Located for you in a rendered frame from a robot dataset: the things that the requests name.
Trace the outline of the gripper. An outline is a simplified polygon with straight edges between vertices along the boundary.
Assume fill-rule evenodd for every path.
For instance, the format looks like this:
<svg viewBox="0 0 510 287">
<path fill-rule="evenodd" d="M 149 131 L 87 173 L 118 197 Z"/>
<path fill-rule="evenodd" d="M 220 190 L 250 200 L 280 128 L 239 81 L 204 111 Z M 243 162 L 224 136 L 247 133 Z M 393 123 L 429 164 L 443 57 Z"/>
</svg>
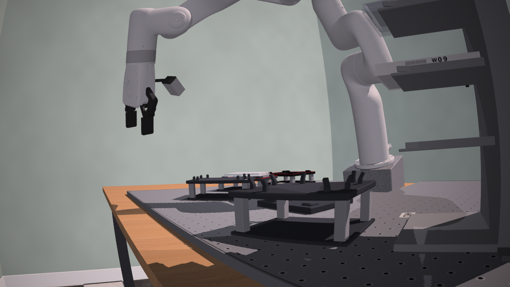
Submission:
<svg viewBox="0 0 510 287">
<path fill-rule="evenodd" d="M 155 62 L 126 63 L 123 103 L 126 106 L 126 128 L 137 126 L 135 109 L 140 106 L 143 116 L 141 134 L 152 134 L 153 117 L 158 103 L 155 96 Z"/>
</svg>

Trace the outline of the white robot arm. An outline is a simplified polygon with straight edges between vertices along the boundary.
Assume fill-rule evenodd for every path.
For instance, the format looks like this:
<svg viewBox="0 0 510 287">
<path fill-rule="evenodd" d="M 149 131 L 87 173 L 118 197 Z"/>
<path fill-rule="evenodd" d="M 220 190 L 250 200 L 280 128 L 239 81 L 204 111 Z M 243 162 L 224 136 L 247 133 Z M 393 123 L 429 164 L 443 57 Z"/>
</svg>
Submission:
<svg viewBox="0 0 510 287">
<path fill-rule="evenodd" d="M 240 0 L 187 0 L 168 8 L 139 8 L 130 14 L 126 63 L 155 62 L 158 35 L 174 39 L 198 22 Z M 359 159 L 355 167 L 374 169 L 390 165 L 394 156 L 388 144 L 384 109 L 375 84 L 375 64 L 393 62 L 384 38 L 380 37 L 360 10 L 346 12 L 340 0 L 312 0 L 331 43 L 338 50 L 360 47 L 348 55 L 341 73 L 351 102 Z M 155 79 L 172 96 L 185 88 L 176 76 Z"/>
</svg>

